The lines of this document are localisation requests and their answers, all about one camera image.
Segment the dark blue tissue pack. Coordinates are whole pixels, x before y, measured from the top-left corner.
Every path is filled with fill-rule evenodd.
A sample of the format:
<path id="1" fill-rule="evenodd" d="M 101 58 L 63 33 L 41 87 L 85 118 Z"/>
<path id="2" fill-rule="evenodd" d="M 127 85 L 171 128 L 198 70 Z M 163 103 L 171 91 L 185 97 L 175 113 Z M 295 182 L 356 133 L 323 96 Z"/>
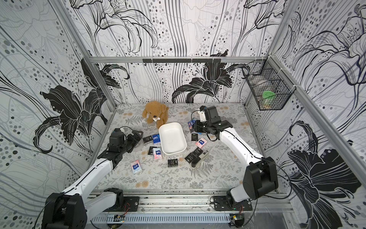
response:
<path id="1" fill-rule="evenodd" d="M 192 119 L 192 120 L 190 120 L 190 121 L 188 122 L 188 127 L 189 127 L 189 130 L 190 130 L 191 132 L 193 132 L 193 131 L 194 131 L 194 124 L 195 124 L 195 122 L 196 122 L 196 120 L 195 120 L 195 119 Z"/>

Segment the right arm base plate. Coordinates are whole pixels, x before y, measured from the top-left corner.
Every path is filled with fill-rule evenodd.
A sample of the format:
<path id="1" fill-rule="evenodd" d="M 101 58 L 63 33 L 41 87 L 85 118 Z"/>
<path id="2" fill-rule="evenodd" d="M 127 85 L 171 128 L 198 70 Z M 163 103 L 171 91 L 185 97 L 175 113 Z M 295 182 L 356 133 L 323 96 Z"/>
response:
<path id="1" fill-rule="evenodd" d="M 235 202 L 227 195 L 216 195 L 210 198 L 210 204 L 216 211 L 252 211 L 253 207 L 250 201 L 243 200 Z"/>

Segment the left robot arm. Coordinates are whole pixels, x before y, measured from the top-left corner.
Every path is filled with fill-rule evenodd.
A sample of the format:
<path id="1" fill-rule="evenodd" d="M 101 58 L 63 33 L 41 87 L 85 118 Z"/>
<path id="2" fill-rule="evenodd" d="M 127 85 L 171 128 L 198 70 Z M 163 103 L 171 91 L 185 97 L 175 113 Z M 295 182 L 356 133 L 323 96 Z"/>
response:
<path id="1" fill-rule="evenodd" d="M 107 148 L 93 165 L 61 193 L 52 193 L 45 202 L 42 229 L 84 229 L 100 213 L 118 212 L 116 221 L 123 221 L 127 213 L 136 212 L 140 198 L 124 197 L 117 188 L 105 189 L 100 195 L 88 199 L 97 184 L 143 139 L 143 132 L 132 130 L 128 135 L 116 128 L 109 137 Z"/>

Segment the pink Tempo tissue pack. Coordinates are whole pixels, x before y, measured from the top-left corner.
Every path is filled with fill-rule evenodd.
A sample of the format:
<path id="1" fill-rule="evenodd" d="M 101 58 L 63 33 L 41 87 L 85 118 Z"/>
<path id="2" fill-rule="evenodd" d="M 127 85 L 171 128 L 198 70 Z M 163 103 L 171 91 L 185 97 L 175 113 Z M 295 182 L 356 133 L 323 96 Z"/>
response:
<path id="1" fill-rule="evenodd" d="M 162 151 L 160 148 L 154 148 L 153 149 L 153 156 L 154 159 L 162 159 Z"/>

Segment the pink white Tempo pack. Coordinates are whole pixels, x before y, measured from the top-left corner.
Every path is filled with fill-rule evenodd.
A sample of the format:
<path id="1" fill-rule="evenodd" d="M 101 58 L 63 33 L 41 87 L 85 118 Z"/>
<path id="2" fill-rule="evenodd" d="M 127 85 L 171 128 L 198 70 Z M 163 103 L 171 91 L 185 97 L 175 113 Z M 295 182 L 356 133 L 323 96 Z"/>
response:
<path id="1" fill-rule="evenodd" d="M 203 137 L 202 137 L 202 138 L 200 138 L 200 139 L 195 143 L 195 145 L 196 145 L 198 148 L 200 148 L 200 149 L 202 149 L 206 144 L 207 144 L 207 140 L 205 140 Z"/>

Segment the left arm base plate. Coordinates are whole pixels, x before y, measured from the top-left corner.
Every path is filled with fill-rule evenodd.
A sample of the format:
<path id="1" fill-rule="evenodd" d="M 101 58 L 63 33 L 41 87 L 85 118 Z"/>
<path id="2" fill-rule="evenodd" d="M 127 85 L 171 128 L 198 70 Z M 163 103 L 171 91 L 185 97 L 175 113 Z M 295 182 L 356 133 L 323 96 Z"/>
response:
<path id="1" fill-rule="evenodd" d="M 124 197 L 122 203 L 116 203 L 114 206 L 104 210 L 104 212 L 137 212 L 139 207 L 140 197 L 127 196 Z"/>

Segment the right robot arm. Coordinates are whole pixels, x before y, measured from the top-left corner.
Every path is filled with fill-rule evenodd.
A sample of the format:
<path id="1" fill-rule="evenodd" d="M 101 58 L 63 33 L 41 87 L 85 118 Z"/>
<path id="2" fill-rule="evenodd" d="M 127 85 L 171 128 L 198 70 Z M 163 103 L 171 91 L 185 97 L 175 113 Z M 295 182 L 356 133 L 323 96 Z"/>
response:
<path id="1" fill-rule="evenodd" d="M 271 157 L 265 158 L 246 143 L 234 129 L 233 125 L 222 120 L 215 106 L 201 106 L 200 120 L 194 124 L 194 129 L 200 133 L 214 135 L 237 156 L 245 166 L 242 184 L 227 191 L 229 203 L 239 203 L 244 200 L 256 200 L 278 189 L 276 163 Z"/>

